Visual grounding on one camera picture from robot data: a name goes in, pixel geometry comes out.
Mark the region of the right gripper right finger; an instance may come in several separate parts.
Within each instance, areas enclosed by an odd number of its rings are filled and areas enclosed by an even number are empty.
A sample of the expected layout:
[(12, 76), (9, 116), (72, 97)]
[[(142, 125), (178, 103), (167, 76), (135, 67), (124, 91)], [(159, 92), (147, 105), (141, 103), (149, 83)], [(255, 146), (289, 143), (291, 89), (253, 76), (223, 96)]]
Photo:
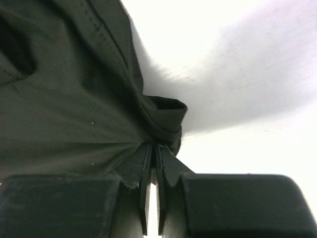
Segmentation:
[(164, 238), (314, 238), (298, 185), (283, 175), (197, 174), (155, 147), (158, 233)]

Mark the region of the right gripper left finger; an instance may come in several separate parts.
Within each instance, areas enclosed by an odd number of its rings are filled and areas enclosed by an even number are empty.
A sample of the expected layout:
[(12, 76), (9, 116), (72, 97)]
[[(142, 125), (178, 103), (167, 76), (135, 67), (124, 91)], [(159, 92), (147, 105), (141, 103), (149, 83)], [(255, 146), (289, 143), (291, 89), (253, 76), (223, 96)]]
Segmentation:
[(18, 175), (0, 187), (3, 238), (142, 238), (148, 233), (152, 146), (105, 175)]

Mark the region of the black t shirt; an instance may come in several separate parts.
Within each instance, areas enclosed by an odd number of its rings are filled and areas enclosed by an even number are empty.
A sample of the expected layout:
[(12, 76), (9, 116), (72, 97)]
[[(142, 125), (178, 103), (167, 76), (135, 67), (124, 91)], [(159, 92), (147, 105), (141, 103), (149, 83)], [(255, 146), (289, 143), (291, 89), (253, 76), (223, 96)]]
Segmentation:
[(106, 173), (143, 144), (177, 155), (186, 105), (143, 88), (120, 1), (1, 1), (1, 179)]

